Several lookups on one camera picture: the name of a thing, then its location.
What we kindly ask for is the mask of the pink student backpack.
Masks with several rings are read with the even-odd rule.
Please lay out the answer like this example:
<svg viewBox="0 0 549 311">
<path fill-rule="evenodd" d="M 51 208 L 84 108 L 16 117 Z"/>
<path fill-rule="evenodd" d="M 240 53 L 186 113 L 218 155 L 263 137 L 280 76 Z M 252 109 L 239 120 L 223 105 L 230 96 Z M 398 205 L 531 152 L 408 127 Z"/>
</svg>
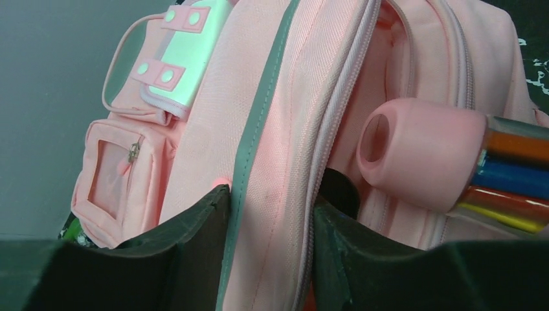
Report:
<svg viewBox="0 0 549 311">
<path fill-rule="evenodd" d="M 548 129 L 510 16 L 483 1 L 187 1 L 136 21 L 90 124 L 71 202 L 113 249 L 218 185 L 231 216 L 216 310 L 300 310 L 326 169 L 359 192 L 359 224 L 424 250 L 509 237 L 371 186 L 364 124 L 397 99 Z"/>
</svg>

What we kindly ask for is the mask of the pink cap bottle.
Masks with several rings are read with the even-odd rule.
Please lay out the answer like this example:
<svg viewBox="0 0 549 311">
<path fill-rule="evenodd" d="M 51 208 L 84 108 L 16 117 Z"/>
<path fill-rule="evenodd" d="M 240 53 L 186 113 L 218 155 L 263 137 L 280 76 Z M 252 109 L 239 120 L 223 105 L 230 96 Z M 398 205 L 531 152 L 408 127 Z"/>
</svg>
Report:
<svg viewBox="0 0 549 311">
<path fill-rule="evenodd" d="M 418 100 L 386 102 L 356 150 L 363 178 L 406 203 L 548 238 L 548 129 Z"/>
</svg>

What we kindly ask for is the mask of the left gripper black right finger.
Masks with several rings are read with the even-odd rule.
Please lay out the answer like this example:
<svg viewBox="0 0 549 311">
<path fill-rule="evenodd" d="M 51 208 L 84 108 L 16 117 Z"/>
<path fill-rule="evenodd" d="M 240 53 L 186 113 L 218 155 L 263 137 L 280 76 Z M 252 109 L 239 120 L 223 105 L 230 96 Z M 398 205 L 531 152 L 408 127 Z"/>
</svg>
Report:
<svg viewBox="0 0 549 311">
<path fill-rule="evenodd" d="M 319 310 L 547 310 L 548 243 L 451 242 L 422 251 L 328 203 L 314 212 Z"/>
</svg>

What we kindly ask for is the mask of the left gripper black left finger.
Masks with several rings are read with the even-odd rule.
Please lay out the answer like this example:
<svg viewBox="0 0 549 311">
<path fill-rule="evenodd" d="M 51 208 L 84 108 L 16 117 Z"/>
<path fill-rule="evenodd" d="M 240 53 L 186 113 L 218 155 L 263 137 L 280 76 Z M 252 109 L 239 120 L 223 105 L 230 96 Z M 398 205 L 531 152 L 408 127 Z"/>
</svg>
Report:
<svg viewBox="0 0 549 311">
<path fill-rule="evenodd" d="M 230 208 L 219 185 L 116 249 L 1 243 L 2 310 L 214 310 Z"/>
</svg>

